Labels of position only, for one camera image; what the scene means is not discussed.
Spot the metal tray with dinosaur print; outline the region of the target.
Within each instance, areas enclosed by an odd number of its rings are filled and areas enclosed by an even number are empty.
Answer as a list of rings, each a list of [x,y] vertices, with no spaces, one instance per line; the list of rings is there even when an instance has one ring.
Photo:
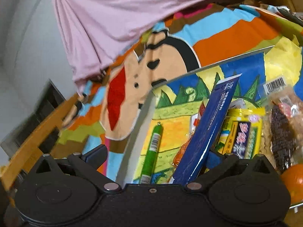
[[[218,81],[240,75],[231,106],[257,109],[265,105],[266,93],[284,84],[294,86],[296,94],[302,95],[301,73],[302,47],[283,37],[275,46],[219,61],[154,87],[130,135],[117,183],[139,183],[147,146],[157,123],[162,124],[163,135],[151,181],[169,182]]]

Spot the orange-red chicken snack pack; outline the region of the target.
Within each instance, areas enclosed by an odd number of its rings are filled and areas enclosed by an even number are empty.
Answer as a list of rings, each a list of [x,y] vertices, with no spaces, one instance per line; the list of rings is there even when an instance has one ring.
[[[189,138],[188,140],[180,147],[179,151],[177,152],[177,154],[175,155],[174,159],[173,159],[173,162],[172,162],[172,165],[174,168],[177,168],[177,166],[179,165],[186,149],[187,149],[187,146],[189,145],[191,139],[192,139],[192,136],[193,134],[195,133],[197,127],[195,128],[195,130],[191,130],[190,129],[190,134],[189,134]]]

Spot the pink hanging sheet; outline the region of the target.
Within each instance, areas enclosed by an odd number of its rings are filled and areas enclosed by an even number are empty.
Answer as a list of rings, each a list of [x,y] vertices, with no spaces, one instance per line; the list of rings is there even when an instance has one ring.
[[[155,23],[202,1],[52,0],[77,91]]]

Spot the colourful cartoon monkey blanket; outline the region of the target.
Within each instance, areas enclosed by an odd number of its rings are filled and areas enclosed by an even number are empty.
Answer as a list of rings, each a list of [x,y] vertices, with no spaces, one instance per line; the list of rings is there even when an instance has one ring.
[[[234,98],[249,109],[265,102],[259,86],[281,75],[302,96],[302,25],[288,8],[246,0],[191,8],[158,22],[118,57],[104,80],[87,82],[51,153],[64,158],[104,144],[108,158],[99,171],[115,179],[152,92],[151,124],[161,121],[164,128],[153,181],[166,182],[197,125],[200,105],[219,80],[234,74],[241,74]]]

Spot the white green snack pouch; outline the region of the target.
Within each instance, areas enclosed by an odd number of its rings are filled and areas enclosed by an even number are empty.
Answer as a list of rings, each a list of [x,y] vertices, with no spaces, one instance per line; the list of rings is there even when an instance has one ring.
[[[197,127],[197,125],[201,119],[201,116],[205,111],[205,108],[206,108],[206,105],[204,104],[204,101],[202,101],[202,103],[198,109],[198,113],[191,116],[190,129],[192,131],[195,130],[195,128]],[[245,109],[246,103],[242,98],[238,98],[230,103],[229,108],[230,109],[234,109],[234,108]]]

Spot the blue toothpaste-like tube pack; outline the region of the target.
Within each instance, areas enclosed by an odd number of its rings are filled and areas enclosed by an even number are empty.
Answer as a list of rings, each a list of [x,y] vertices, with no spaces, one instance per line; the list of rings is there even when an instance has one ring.
[[[195,133],[169,183],[184,186],[199,175],[220,132],[240,76],[220,80],[213,88]]]

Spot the clear pack with dark snack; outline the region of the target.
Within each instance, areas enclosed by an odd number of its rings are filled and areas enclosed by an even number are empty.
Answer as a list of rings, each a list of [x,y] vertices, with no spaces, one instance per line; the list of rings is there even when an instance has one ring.
[[[261,85],[269,110],[271,151],[279,173],[294,164],[294,153],[302,146],[302,100],[283,75]]]

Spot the dark window frame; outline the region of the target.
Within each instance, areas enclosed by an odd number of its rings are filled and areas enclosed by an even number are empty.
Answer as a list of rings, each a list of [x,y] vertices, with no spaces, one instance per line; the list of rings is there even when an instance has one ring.
[[[44,121],[61,103],[65,101],[54,83],[49,80],[31,113],[24,121],[14,128],[2,141],[1,147],[11,158],[21,147],[29,135]]]

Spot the wooden bed frame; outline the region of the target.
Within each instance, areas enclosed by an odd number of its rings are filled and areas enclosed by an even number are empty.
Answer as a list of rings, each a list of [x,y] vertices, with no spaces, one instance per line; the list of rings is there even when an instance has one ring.
[[[42,155],[39,146],[55,128],[60,129],[63,126],[64,118],[76,103],[78,97],[78,94],[75,93],[71,98],[61,103],[41,122],[12,156],[8,165],[1,172],[1,183],[6,191],[10,190],[21,170],[33,167]]]

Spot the yellow candy bar pack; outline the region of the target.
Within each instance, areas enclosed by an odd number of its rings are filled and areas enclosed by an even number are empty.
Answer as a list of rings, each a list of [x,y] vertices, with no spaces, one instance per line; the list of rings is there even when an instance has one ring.
[[[230,109],[224,119],[214,150],[252,159],[259,153],[265,108]]]

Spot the green stick snack pack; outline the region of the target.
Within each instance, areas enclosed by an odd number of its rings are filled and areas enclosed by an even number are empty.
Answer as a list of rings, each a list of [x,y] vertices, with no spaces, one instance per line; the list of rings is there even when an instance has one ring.
[[[152,175],[154,173],[157,156],[159,152],[159,146],[163,134],[163,126],[161,122],[158,122],[151,133],[151,138],[148,144],[147,152],[145,155],[142,171],[140,175],[140,184],[150,184],[152,181]]]

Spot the clear bag of crackers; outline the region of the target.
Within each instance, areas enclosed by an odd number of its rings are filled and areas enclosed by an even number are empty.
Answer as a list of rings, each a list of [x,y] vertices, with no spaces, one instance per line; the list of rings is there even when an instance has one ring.
[[[264,146],[262,149],[265,150],[265,153],[266,153],[269,161],[276,168],[275,160],[274,160],[274,157],[273,157],[273,154],[271,151],[271,131],[270,131],[270,121],[269,121],[269,110],[266,107],[266,98],[264,96],[263,91],[262,91],[260,106],[264,107],[266,110],[266,115],[264,118],[264,125],[262,128],[262,138],[263,138],[263,142],[264,142]],[[299,150],[297,150],[294,153],[293,161],[294,161],[294,164],[292,166],[302,164],[302,146],[300,146]]]

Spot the orange mandarin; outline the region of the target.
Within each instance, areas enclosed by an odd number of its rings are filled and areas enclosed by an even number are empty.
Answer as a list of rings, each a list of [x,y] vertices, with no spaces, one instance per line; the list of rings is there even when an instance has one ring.
[[[303,199],[303,164],[291,166],[283,172],[281,179],[291,196],[291,204],[300,203]]]

